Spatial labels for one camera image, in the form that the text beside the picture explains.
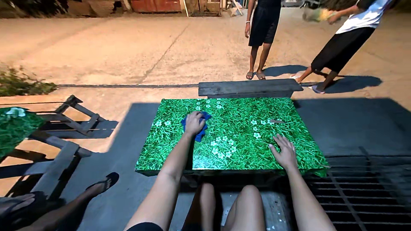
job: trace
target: drain grate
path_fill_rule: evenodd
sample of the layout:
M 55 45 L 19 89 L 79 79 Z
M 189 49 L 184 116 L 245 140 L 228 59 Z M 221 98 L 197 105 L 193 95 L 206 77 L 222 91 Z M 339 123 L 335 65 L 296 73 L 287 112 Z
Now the drain grate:
M 411 156 L 327 160 L 327 177 L 305 179 L 337 230 L 411 230 Z

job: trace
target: hand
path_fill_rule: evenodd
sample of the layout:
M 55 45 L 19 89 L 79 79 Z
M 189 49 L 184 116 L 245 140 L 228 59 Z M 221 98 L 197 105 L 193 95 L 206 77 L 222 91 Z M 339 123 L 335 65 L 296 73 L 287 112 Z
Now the hand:
M 245 24 L 245 37 L 248 38 L 250 36 L 250 23 Z
M 200 122 L 200 118 L 203 114 L 199 111 L 193 111 L 191 114 L 187 115 L 185 120 L 185 133 L 194 136 L 203 129 L 204 125 L 206 124 L 205 120 Z
M 341 18 L 341 16 L 339 14 L 334 14 L 333 16 L 329 17 L 327 19 L 328 23 L 330 25 L 334 24 L 337 20 L 339 20 Z
M 288 141 L 284 136 L 277 134 L 277 137 L 272 137 L 281 149 L 281 153 L 278 153 L 272 144 L 269 144 L 270 150 L 275 157 L 275 160 L 286 170 L 298 169 L 296 148 L 293 143 Z

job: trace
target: concrete road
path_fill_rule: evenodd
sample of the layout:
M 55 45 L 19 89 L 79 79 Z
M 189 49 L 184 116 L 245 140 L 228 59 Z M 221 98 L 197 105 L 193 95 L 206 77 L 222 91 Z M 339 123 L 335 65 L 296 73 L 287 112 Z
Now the concrete road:
M 402 99 L 410 81 L 410 14 L 387 14 L 376 32 L 341 74 L 373 76 L 375 86 L 347 96 Z M 187 84 L 244 80 L 249 47 L 245 17 L 47 18 L 0 20 L 0 62 L 56 84 Z M 268 78 L 300 71 L 341 23 L 305 23 L 298 8 L 283 8 L 275 42 L 266 62 Z M 292 65 L 275 70 L 272 67 Z M 320 81 L 310 76 L 307 81 Z

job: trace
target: grass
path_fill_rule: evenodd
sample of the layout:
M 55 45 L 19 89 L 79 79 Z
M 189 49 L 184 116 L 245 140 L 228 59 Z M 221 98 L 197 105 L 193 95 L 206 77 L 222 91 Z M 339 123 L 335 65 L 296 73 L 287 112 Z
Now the grass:
M 182 135 L 181 120 L 192 111 L 212 115 L 206 135 L 194 144 L 193 170 L 282 170 L 268 148 L 271 143 L 278 149 L 272 139 L 277 133 L 294 143 L 302 172 L 328 165 L 289 98 L 164 99 L 136 164 L 138 172 L 161 169 Z
M 30 78 L 23 68 L 16 70 L 8 68 L 0 72 L 0 97 L 15 95 L 46 95 L 57 89 L 54 83 L 45 83 L 43 80 Z

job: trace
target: dark shorts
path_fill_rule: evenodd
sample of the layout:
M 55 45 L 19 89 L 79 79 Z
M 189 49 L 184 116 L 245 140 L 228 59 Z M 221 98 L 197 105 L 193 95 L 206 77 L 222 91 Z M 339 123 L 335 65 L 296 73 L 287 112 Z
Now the dark shorts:
M 250 30 L 249 46 L 261 46 L 263 43 L 272 44 L 277 31 L 281 6 L 264 7 L 258 5 L 254 10 Z
M 311 68 L 321 71 L 327 67 L 337 73 L 340 72 L 374 30 L 372 27 L 363 27 L 335 34 L 312 61 Z
M 134 225 L 133 227 L 129 228 L 127 231 L 163 231 L 160 226 L 151 223 L 151 222 L 144 222 Z M 201 226 L 197 224 L 190 224 L 184 226 L 181 231 L 202 231 Z

